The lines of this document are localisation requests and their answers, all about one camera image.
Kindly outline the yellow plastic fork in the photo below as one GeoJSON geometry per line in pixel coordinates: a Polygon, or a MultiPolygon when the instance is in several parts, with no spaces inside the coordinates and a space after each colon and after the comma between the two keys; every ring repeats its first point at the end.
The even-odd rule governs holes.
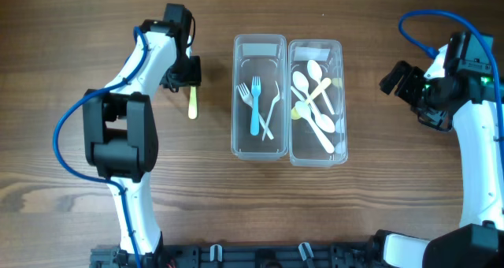
{"type": "Polygon", "coordinates": [[[197,100],[197,88],[196,86],[191,86],[189,105],[188,105],[188,117],[194,120],[198,116],[198,100],[197,100]]]}

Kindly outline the clear plastic container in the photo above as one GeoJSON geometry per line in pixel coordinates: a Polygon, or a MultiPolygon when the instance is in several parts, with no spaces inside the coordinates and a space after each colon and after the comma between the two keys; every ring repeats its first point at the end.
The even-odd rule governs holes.
{"type": "MultiPolygon", "coordinates": [[[[321,146],[318,138],[309,123],[303,119],[292,120],[290,130],[290,160],[294,166],[304,167],[332,167],[343,164],[348,159],[348,139],[346,123],[345,83],[343,69],[343,47],[334,39],[296,39],[291,41],[288,47],[289,56],[289,83],[292,82],[292,74],[301,72],[309,81],[309,93],[319,85],[312,80],[307,71],[308,60],[318,62],[323,69],[324,78],[330,78],[335,87],[335,115],[331,115],[322,93],[314,102],[321,114],[328,115],[334,125],[335,132],[329,133],[321,129],[335,147],[333,154],[328,154],[321,146]]],[[[291,90],[291,109],[298,99],[291,90]]]]}
{"type": "Polygon", "coordinates": [[[287,153],[287,41],[282,35],[237,35],[233,50],[232,77],[232,153],[241,160],[275,161],[287,153]],[[252,79],[261,79],[259,96],[260,130],[250,134],[253,106],[252,79]],[[280,101],[274,106],[270,132],[261,140],[272,99],[276,96],[276,83],[280,101]]]}

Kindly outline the light blue plastic fork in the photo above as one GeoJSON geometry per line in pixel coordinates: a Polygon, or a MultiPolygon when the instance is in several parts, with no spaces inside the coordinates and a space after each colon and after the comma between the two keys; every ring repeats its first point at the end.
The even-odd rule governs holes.
{"type": "Polygon", "coordinates": [[[254,76],[251,85],[251,94],[253,96],[252,114],[250,120],[250,134],[257,136],[260,130],[259,122],[259,96],[261,94],[261,79],[259,76],[254,76]]]}

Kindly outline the thin white plastic fork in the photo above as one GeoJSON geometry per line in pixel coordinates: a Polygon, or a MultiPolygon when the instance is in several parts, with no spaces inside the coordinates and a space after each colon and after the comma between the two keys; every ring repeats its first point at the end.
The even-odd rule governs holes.
{"type": "Polygon", "coordinates": [[[271,105],[270,105],[270,109],[269,109],[269,115],[268,115],[267,120],[266,120],[266,122],[265,122],[265,131],[264,131],[264,133],[263,133],[263,136],[262,136],[261,140],[264,140],[264,139],[265,139],[265,137],[266,137],[266,136],[268,135],[268,133],[270,132],[270,130],[269,130],[269,123],[270,123],[270,121],[271,121],[272,112],[273,112],[273,110],[274,110],[274,106],[276,105],[276,103],[277,103],[278,101],[280,101],[280,89],[279,89],[278,83],[277,83],[277,82],[275,82],[275,83],[276,83],[276,90],[277,90],[277,93],[276,93],[276,96],[275,96],[275,97],[272,99],[272,101],[271,101],[271,105]]]}

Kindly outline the white spoon with long handle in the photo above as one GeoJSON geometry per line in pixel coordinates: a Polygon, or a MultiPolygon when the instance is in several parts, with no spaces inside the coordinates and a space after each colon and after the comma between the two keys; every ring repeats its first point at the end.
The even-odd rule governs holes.
{"type": "Polygon", "coordinates": [[[295,71],[292,74],[292,82],[297,90],[302,91],[306,95],[305,104],[309,105],[307,103],[310,95],[308,79],[301,72],[295,71]]]}

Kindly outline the yellow plastic spoon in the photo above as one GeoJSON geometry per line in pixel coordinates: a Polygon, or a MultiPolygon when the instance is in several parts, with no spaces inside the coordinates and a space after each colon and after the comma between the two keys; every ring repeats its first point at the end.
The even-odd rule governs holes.
{"type": "MultiPolygon", "coordinates": [[[[308,102],[312,102],[322,91],[324,91],[330,84],[332,83],[332,80],[330,78],[324,78],[321,81],[321,84],[316,87],[313,92],[309,95],[308,102]]],[[[291,110],[291,119],[292,120],[298,120],[301,116],[298,114],[297,110],[293,107],[291,110]]]]}

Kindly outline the small white plastic spoon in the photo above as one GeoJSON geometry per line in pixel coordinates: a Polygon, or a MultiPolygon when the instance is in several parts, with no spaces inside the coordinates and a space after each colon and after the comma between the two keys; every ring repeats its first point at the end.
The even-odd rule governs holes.
{"type": "MultiPolygon", "coordinates": [[[[324,73],[318,62],[314,60],[308,60],[307,71],[312,80],[315,80],[318,84],[322,83],[324,79],[324,73]]],[[[328,88],[322,92],[323,99],[331,115],[335,115],[335,95],[335,87],[332,84],[329,84],[328,88]]]]}

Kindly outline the large white plastic spoon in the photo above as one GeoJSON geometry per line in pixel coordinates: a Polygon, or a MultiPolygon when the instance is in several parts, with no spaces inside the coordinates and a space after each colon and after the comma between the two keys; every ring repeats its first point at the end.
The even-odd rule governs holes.
{"type": "Polygon", "coordinates": [[[313,132],[315,133],[316,137],[318,138],[321,146],[325,149],[325,151],[328,154],[333,154],[335,152],[335,147],[326,137],[326,135],[321,131],[321,129],[317,126],[315,121],[312,119],[311,109],[304,102],[301,101],[297,101],[295,103],[295,109],[301,116],[301,118],[305,119],[309,123],[309,126],[312,128],[313,132]]]}

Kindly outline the white spoon with round bowl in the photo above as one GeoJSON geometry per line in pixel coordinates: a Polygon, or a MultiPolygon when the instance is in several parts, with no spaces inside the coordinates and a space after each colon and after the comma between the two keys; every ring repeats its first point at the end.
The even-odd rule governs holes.
{"type": "MultiPolygon", "coordinates": [[[[305,101],[305,98],[301,93],[293,86],[291,86],[291,90],[293,91],[294,95],[302,100],[303,102],[305,101]]],[[[315,117],[315,122],[318,125],[320,129],[322,129],[325,132],[333,133],[335,132],[335,125],[332,121],[332,119],[326,115],[326,114],[321,114],[321,112],[318,110],[317,106],[314,104],[314,102],[311,102],[309,104],[309,108],[311,109],[314,117],[315,117]]],[[[291,115],[291,118],[293,120],[297,120],[298,118],[295,118],[294,114],[291,115]]]]}

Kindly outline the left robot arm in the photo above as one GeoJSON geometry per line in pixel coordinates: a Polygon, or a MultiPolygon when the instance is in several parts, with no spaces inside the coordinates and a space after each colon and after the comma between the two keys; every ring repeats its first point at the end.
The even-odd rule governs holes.
{"type": "Polygon", "coordinates": [[[107,182],[120,222],[113,265],[169,264],[150,191],[158,158],[151,101],[159,87],[178,92],[200,86],[201,60],[191,53],[194,36],[190,10],[167,4],[161,20],[145,20],[134,30],[135,49],[105,94],[83,104],[86,160],[107,182]]]}

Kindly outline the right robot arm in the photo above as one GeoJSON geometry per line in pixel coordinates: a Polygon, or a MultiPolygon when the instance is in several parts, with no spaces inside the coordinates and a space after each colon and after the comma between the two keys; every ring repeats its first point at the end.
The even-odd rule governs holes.
{"type": "Polygon", "coordinates": [[[421,124],[456,132],[463,207],[458,229],[434,240],[380,230],[367,259],[391,267],[501,267],[503,151],[491,63],[477,38],[454,33],[426,71],[399,61],[380,90],[407,102],[421,124]]]}

